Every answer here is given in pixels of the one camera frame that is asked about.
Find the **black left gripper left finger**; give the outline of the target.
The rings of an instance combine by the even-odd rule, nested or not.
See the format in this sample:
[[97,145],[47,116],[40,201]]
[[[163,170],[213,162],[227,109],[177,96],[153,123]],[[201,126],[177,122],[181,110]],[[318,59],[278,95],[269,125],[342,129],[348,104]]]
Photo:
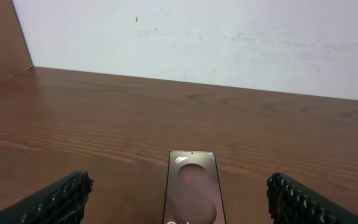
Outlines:
[[94,180],[75,171],[0,211],[0,224],[80,224]]

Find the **Galaxy S25 Ultra smartphone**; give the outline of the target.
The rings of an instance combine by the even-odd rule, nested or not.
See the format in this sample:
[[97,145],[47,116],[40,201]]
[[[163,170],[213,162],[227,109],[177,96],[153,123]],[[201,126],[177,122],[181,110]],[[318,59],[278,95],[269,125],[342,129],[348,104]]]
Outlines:
[[226,224],[216,156],[170,151],[163,224]]

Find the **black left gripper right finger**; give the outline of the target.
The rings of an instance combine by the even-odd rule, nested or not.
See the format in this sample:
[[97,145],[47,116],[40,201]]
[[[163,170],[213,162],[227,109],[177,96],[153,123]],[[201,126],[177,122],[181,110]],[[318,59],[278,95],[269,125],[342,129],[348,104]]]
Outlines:
[[280,172],[267,179],[267,198],[274,224],[358,224],[358,215]]

